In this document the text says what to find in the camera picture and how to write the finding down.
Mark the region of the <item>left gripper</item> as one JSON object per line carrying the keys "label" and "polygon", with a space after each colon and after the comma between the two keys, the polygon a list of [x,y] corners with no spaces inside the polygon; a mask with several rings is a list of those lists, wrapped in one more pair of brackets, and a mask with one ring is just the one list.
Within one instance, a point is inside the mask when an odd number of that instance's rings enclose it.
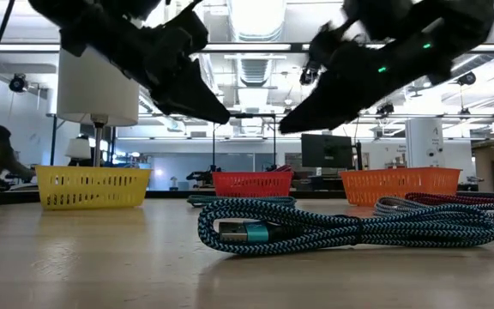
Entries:
{"label": "left gripper", "polygon": [[61,47],[79,57],[91,47],[150,91],[165,114],[226,124],[231,114],[203,81],[191,55],[208,44],[208,30],[189,3],[170,21],[140,26],[157,2],[61,2]]}

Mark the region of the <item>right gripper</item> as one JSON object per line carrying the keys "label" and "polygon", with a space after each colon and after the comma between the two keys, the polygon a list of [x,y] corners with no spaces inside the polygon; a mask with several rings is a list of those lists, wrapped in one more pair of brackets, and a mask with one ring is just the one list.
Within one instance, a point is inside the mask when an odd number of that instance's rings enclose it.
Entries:
{"label": "right gripper", "polygon": [[320,27],[310,42],[309,68],[323,70],[310,95],[280,121],[281,133],[333,130],[420,77],[431,85],[451,77],[444,22],[434,21],[380,48],[344,39],[344,24]]}

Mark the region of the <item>black computer monitor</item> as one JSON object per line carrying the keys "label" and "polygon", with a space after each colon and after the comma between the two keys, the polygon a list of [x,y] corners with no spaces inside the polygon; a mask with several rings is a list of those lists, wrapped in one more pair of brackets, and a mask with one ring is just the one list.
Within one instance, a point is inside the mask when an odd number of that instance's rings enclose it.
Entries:
{"label": "black computer monitor", "polygon": [[352,168],[352,138],[347,136],[301,136],[303,167]]}

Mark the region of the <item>white cylindrical table lamp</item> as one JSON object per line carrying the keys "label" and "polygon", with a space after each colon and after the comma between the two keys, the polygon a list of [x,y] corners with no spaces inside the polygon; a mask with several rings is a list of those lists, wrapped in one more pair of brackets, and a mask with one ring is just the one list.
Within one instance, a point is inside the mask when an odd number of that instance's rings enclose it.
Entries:
{"label": "white cylindrical table lamp", "polygon": [[139,85],[127,78],[96,51],[86,49],[76,57],[59,52],[57,116],[78,124],[91,124],[95,130],[92,165],[100,164],[99,143],[106,126],[138,124]]}

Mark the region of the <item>white round pillar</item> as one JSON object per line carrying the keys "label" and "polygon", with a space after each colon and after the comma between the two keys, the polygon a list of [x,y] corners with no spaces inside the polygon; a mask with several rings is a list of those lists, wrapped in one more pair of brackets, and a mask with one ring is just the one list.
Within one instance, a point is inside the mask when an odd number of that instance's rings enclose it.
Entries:
{"label": "white round pillar", "polygon": [[440,118],[406,121],[408,167],[444,167],[443,125]]}

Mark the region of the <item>red plastic basket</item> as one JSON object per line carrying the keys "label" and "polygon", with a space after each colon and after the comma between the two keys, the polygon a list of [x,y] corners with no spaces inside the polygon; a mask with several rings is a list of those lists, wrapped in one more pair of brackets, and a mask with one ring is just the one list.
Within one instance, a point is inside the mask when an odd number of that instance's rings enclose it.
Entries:
{"label": "red plastic basket", "polygon": [[218,197],[287,197],[292,172],[214,172]]}

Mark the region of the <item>orange plastic basket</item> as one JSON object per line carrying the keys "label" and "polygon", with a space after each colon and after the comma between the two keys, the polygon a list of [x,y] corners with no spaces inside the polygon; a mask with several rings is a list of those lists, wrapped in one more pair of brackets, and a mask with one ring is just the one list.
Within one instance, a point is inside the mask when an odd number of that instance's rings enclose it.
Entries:
{"label": "orange plastic basket", "polygon": [[352,205],[372,207],[380,197],[404,197],[410,192],[454,195],[461,170],[416,167],[340,173],[346,198]]}

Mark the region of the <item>small background lamp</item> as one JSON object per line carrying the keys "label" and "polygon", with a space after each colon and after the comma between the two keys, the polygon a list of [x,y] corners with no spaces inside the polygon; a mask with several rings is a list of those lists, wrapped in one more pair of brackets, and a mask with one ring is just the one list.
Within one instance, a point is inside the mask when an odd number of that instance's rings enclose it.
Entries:
{"label": "small background lamp", "polygon": [[65,156],[69,158],[69,167],[90,167],[93,164],[90,144],[85,137],[71,139]]}

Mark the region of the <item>yellow plastic basket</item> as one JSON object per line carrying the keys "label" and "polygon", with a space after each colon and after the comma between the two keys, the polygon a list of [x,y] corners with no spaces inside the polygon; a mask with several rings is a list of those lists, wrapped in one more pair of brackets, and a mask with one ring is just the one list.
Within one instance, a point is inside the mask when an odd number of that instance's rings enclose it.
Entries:
{"label": "yellow plastic basket", "polygon": [[139,168],[36,167],[39,199],[45,210],[138,207],[150,174]]}

